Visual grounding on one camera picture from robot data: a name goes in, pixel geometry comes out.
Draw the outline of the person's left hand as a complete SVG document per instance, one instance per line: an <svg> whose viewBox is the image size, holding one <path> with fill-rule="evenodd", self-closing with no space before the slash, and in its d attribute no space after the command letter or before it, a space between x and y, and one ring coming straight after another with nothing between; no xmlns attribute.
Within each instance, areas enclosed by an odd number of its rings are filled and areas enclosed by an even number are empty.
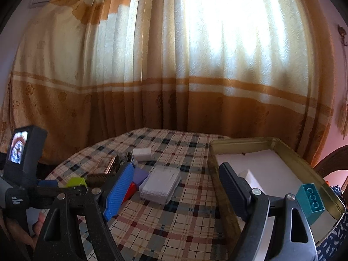
<svg viewBox="0 0 348 261"><path fill-rule="evenodd" d="M45 215L40 211L38 214L38 220L32 228L34 236L30 236L14 219L7 218L5 225L17 244L25 244L31 246L32 249L35 249L44 222Z"/></svg>

